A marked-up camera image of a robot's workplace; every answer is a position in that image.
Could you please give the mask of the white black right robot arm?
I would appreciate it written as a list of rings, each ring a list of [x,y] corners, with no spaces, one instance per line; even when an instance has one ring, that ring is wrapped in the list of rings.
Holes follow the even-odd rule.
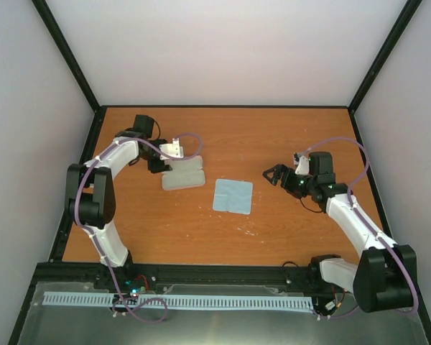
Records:
[[[337,285],[366,313],[417,311],[417,257],[409,245],[397,244],[362,209],[345,183],[337,183],[329,152],[295,155],[294,167],[275,165],[262,173],[272,185],[301,201],[309,197],[339,225],[356,250],[359,262],[337,255],[312,258],[309,267],[319,282]]]

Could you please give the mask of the light blue cleaning cloth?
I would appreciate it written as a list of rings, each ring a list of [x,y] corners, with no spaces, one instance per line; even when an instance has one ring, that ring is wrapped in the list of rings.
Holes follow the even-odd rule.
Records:
[[[249,215],[251,213],[252,182],[217,179],[213,197],[213,210],[235,214]]]

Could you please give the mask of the pink glasses case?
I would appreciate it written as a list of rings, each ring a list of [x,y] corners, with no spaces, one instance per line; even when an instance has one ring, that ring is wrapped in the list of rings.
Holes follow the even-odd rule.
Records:
[[[163,190],[181,190],[205,185],[203,158],[198,155],[189,160],[165,160],[170,170],[162,173]]]

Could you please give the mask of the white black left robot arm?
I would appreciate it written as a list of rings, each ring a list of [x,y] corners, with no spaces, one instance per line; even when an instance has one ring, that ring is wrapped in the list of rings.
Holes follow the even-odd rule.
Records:
[[[153,138],[159,124],[148,115],[137,115],[132,127],[120,131],[112,143],[93,159],[69,166],[65,188],[65,210],[93,242],[101,264],[111,266],[110,281],[119,289],[130,288],[135,271],[125,265],[129,250],[122,243],[114,223],[116,196],[113,180],[127,166],[147,162],[153,174],[170,170],[160,158],[159,146],[167,144]]]

